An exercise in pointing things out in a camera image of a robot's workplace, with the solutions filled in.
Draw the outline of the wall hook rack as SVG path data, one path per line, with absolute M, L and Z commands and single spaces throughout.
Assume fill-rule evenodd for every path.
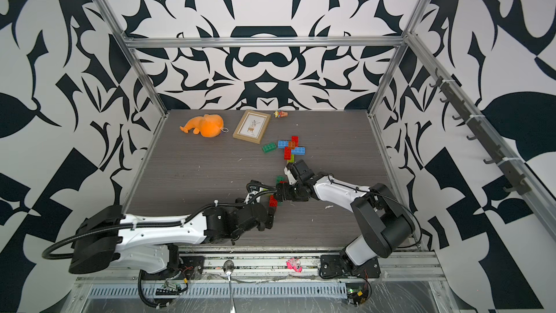
M 457 81 L 445 79 L 437 71 L 434 75 L 435 81 L 431 87 L 438 88 L 445 96 L 442 102 L 450 104 L 455 109 L 457 115 L 453 120 L 461 121 L 470 129 L 472 134 L 467 139 L 478 141 L 488 153 L 489 157 L 483 162 L 486 165 L 496 165 L 511 184 L 505 191 L 516 192 L 521 196 L 531 192 L 523 160 L 505 144 L 501 135 L 463 92 Z

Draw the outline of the orange plush toy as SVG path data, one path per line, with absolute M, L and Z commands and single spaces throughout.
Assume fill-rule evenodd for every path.
M 195 135 L 202 135 L 204 138 L 214 138 L 226 131 L 224 120 L 218 114 L 205 114 L 194 117 L 184 125 L 180 126 L 183 133 L 192 132 Z

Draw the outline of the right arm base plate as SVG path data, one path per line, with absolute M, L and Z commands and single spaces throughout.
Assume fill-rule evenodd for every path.
M 351 277 L 377 279 L 380 275 L 381 270 L 376 257 L 363 265 L 355 265 L 346 255 L 320 256 L 319 276 L 325 280 Z

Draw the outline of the dark green lego brick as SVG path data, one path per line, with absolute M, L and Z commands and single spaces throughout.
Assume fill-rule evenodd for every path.
M 266 153 L 269 153 L 269 152 L 273 152 L 274 150 L 277 150 L 278 147 L 277 147 L 276 143 L 268 143 L 268 144 L 263 145 L 261 147 L 261 149 L 262 149 L 263 153 L 266 154 Z

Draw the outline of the wooden picture frame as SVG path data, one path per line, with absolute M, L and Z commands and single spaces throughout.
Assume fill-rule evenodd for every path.
M 233 138 L 260 144 L 270 120 L 270 114 L 246 110 L 233 133 Z

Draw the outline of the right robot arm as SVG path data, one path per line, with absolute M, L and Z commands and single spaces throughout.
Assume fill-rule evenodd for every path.
M 315 199 L 353 213 L 361 234 L 340 252 L 348 268 L 389 257 L 418 230 L 411 210 L 384 184 L 369 187 L 340 181 L 329 173 L 313 172 L 303 160 L 287 164 L 285 175 L 288 180 L 276 184 L 277 200 Z

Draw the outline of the blue lego brick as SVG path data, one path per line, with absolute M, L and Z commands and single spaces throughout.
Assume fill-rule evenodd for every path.
M 279 140 L 278 141 L 278 148 L 279 149 L 286 149 L 290 147 L 290 142 L 286 140 Z
M 306 154 L 306 148 L 298 146 L 298 147 L 295 147 L 294 149 L 291 149 L 290 153 L 293 154 L 293 155 L 305 155 Z

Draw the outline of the metal spoon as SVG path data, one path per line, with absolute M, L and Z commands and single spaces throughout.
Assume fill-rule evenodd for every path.
M 227 278 L 229 285 L 229 296 L 230 296 L 230 313 L 236 313 L 235 300 L 233 296 L 233 286 L 232 286 L 232 274 L 235 269 L 235 264 L 231 259 L 224 262 L 222 270 Z

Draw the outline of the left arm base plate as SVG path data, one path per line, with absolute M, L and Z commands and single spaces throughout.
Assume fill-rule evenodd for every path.
M 156 273 L 143 273 L 142 281 L 192 280 L 199 278 L 204 272 L 204 256 L 181 256 L 176 264 L 168 265 L 167 269 Z

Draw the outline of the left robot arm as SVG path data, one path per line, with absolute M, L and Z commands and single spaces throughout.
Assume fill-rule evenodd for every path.
M 122 206 L 112 205 L 84 220 L 74 236 L 52 244 L 41 256 L 68 259 L 69 272 L 75 275 L 110 267 L 137 269 L 149 275 L 175 271 L 181 245 L 234 243 L 250 230 L 266 229 L 269 210 L 260 199 L 276 194 L 277 187 L 251 181 L 246 188 L 246 198 L 235 203 L 213 201 L 180 216 L 125 214 Z

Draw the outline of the pink toy on rail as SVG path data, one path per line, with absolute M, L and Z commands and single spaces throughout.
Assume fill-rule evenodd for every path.
M 301 265 L 301 260 L 299 258 L 290 258 L 286 262 L 286 266 L 289 270 L 293 270 L 294 272 L 300 273 L 303 271 L 303 267 Z

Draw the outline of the small toy figure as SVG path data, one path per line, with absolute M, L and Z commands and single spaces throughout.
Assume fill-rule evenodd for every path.
M 274 116 L 275 118 L 283 118 L 283 117 L 287 117 L 288 113 L 285 111 L 275 111 Z

